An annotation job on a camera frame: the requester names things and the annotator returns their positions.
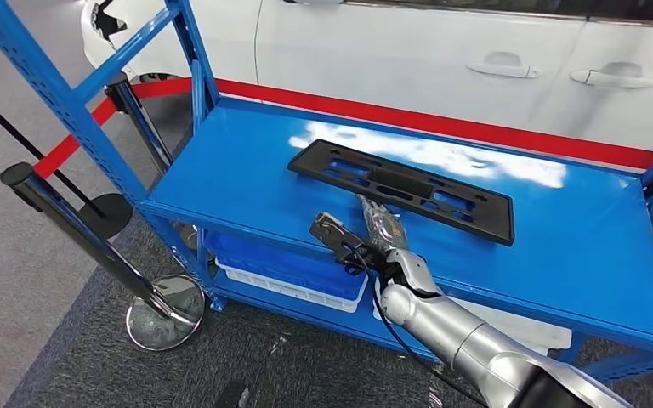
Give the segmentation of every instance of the silver robotic arm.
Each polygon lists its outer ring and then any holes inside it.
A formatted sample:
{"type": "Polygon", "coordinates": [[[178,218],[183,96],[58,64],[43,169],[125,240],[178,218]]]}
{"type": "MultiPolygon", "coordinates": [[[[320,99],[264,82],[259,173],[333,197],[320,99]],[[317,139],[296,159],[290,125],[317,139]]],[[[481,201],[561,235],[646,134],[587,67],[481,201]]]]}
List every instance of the silver robotic arm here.
{"type": "Polygon", "coordinates": [[[459,372],[490,408],[624,408],[631,405],[572,365],[515,342],[444,295],[427,263],[410,252],[400,220],[359,195],[370,242],[328,213],[317,215],[310,232],[339,262],[376,270],[379,307],[440,360],[459,372]],[[360,262],[355,262],[354,255],[360,262]]]}
{"type": "Polygon", "coordinates": [[[403,271],[382,290],[380,307],[480,391],[491,408],[623,408],[631,406],[577,368],[515,342],[450,298],[418,255],[387,252],[403,271]]]}

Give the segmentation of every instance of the wire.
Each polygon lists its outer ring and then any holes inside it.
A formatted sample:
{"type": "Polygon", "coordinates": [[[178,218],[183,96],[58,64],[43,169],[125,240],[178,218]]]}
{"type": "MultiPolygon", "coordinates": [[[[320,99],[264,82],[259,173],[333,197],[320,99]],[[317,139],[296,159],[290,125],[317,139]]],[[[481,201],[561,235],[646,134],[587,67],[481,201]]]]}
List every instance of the wire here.
{"type": "Polygon", "coordinates": [[[457,385],[455,382],[453,382],[452,380],[450,380],[450,379],[447,378],[447,377],[444,377],[442,374],[440,374],[439,372],[437,372],[437,370],[435,370],[433,367],[429,366],[429,364],[428,364],[426,361],[422,360],[422,358],[420,358],[416,353],[414,353],[414,351],[413,351],[409,346],[406,345],[406,343],[404,342],[404,340],[402,340],[401,337],[399,337],[399,335],[396,334],[396,331],[394,330],[394,328],[392,328],[392,325],[389,323],[389,321],[387,320],[387,317],[384,315],[384,312],[382,311],[382,308],[380,307],[380,302],[379,302],[379,298],[378,298],[378,296],[377,296],[377,290],[376,290],[376,287],[375,287],[375,286],[376,286],[376,279],[377,279],[377,278],[374,278],[374,277],[369,273],[370,268],[369,268],[369,266],[366,264],[366,261],[365,261],[364,258],[361,256],[361,254],[359,254],[359,252],[356,251],[356,249],[353,248],[352,246],[350,246],[350,245],[348,245],[348,244],[344,244],[344,245],[346,245],[346,246],[351,250],[351,252],[352,252],[352,254],[354,255],[354,257],[355,257],[355,258],[360,262],[360,264],[361,264],[361,268],[364,269],[364,271],[365,271],[365,273],[366,273],[366,276],[369,278],[369,281],[370,281],[371,284],[372,284],[372,288],[374,288],[374,290],[372,291],[372,294],[373,294],[373,297],[374,297],[374,305],[375,305],[375,307],[377,308],[377,312],[379,312],[379,316],[382,318],[382,322],[384,323],[384,327],[387,328],[387,330],[389,331],[389,333],[391,333],[392,337],[395,338],[395,340],[397,341],[397,343],[399,343],[400,346],[401,346],[402,348],[404,348],[404,350],[406,350],[406,352],[407,352],[407,353],[408,353],[408,354],[409,354],[409,355],[410,355],[410,356],[411,356],[411,357],[412,357],[412,358],[413,358],[417,363],[419,363],[419,365],[421,365],[425,370],[427,370],[427,371],[429,371],[430,373],[432,373],[433,376],[439,378],[439,379],[440,379],[444,384],[446,384],[449,388],[454,389],[455,391],[457,391],[457,392],[460,393],[461,395],[463,395],[463,396],[469,398],[470,400],[472,400],[472,401],[475,402],[476,404],[478,404],[478,405],[480,405],[480,406],[483,406],[484,408],[489,408],[489,406],[488,406],[488,405],[487,405],[487,404],[486,404],[486,403],[485,403],[481,398],[476,397],[476,396],[472,395],[471,393],[467,392],[466,390],[464,390],[463,388],[461,388],[459,385],[457,385]]]}

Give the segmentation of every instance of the red barrier rope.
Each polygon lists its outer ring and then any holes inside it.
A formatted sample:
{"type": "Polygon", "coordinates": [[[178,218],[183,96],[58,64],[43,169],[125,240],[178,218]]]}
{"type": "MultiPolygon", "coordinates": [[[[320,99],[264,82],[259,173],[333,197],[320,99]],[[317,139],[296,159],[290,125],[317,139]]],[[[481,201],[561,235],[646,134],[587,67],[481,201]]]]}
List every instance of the red barrier rope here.
{"type": "MultiPolygon", "coordinates": [[[[224,94],[260,99],[274,104],[289,105],[400,128],[410,128],[423,132],[511,146],[518,149],[533,150],[549,155],[572,157],[619,166],[647,168],[653,163],[652,150],[470,122],[225,79],[217,79],[216,83],[219,92],[224,94]]],[[[166,81],[136,83],[132,86],[132,89],[137,98],[183,94],[191,91],[191,79],[175,78],[166,81]]],[[[99,104],[92,116],[99,125],[102,125],[115,111],[116,107],[107,98],[99,104]]],[[[56,171],[77,149],[78,143],[71,135],[68,135],[34,168],[41,177],[46,178],[56,171]]]]}

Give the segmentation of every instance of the blue metal shelf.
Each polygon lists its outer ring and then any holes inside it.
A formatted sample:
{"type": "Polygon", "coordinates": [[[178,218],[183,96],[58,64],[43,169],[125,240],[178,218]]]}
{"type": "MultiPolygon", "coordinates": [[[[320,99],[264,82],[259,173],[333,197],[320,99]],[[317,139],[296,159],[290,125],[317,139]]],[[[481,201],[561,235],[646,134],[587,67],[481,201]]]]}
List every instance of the blue metal shelf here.
{"type": "Polygon", "coordinates": [[[287,171],[302,147],[330,139],[513,198],[512,247],[402,214],[412,250],[448,292],[653,348],[653,235],[639,176],[291,112],[221,99],[144,208],[331,262],[311,220],[326,211],[363,230],[361,207],[348,191],[287,171]]]}

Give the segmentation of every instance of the floor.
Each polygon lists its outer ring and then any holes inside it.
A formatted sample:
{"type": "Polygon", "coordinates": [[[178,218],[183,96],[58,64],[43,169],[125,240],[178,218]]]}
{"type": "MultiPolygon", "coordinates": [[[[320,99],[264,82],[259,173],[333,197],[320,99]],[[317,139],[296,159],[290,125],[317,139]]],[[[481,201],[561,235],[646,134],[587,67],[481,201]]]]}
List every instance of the floor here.
{"type": "MultiPolygon", "coordinates": [[[[16,14],[70,84],[91,70],[83,56],[78,21],[83,7],[75,0],[11,0],[16,14]]],[[[189,101],[158,101],[153,119],[166,138],[169,123],[162,119],[185,112],[178,131],[189,120],[189,101]]],[[[0,53],[0,112],[42,151],[49,151],[66,134],[64,127],[0,53]]],[[[143,181],[156,170],[127,118],[112,118],[105,131],[143,181]]],[[[29,154],[0,128],[0,172],[17,162],[34,162],[29,154]]],[[[62,168],[88,196],[113,191],[101,171],[79,152],[62,168]]],[[[51,180],[72,203],[78,200],[56,179],[51,180]]],[[[0,406],[94,271],[95,263],[45,218],[0,184],[0,406]]]]}

